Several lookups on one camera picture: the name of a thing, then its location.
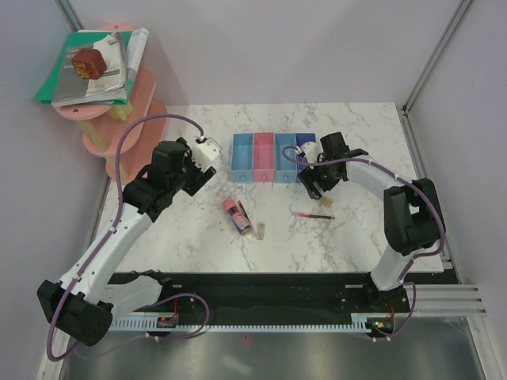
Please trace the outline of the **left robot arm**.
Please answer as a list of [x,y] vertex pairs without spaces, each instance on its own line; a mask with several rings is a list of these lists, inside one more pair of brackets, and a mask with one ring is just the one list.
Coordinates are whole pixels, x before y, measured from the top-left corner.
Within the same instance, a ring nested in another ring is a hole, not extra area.
[[108,283],[175,195],[184,191],[194,196],[211,180],[216,173],[212,163],[220,151],[209,137],[196,139],[193,146],[179,138],[154,148],[151,162],[121,188],[115,215],[79,261],[58,281],[45,280],[39,286],[37,298],[53,329],[91,347],[115,320],[144,306],[165,311],[173,305],[174,293],[157,272],[141,274],[119,287]]

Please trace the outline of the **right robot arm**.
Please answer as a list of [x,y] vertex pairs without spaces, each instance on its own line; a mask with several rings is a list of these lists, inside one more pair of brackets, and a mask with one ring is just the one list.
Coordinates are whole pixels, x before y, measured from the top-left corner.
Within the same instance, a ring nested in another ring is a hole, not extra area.
[[387,247],[370,272],[372,286],[362,294],[369,310],[383,310],[391,303],[390,291],[402,285],[414,261],[444,249],[446,227],[434,183],[394,173],[366,150],[349,148],[340,132],[293,150],[294,162],[303,167],[298,178],[312,199],[320,200],[340,182],[351,181],[383,202]]

